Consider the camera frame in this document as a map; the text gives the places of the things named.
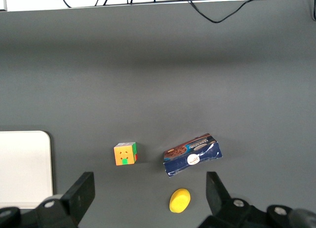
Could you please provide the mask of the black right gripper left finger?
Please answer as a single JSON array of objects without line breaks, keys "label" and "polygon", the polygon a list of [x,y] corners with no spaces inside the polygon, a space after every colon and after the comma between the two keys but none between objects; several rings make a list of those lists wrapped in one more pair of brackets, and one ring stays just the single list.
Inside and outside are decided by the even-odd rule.
[{"label": "black right gripper left finger", "polygon": [[93,172],[84,172],[61,197],[51,196],[22,213],[18,207],[0,210],[2,228],[77,228],[95,198]]}]

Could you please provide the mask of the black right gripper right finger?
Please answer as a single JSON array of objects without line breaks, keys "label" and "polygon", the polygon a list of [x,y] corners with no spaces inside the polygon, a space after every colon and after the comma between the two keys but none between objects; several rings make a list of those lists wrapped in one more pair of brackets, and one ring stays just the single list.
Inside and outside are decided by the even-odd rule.
[{"label": "black right gripper right finger", "polygon": [[230,196],[216,172],[206,173],[206,198],[211,215],[200,228],[314,228],[316,214],[307,209],[271,205],[261,211]]}]

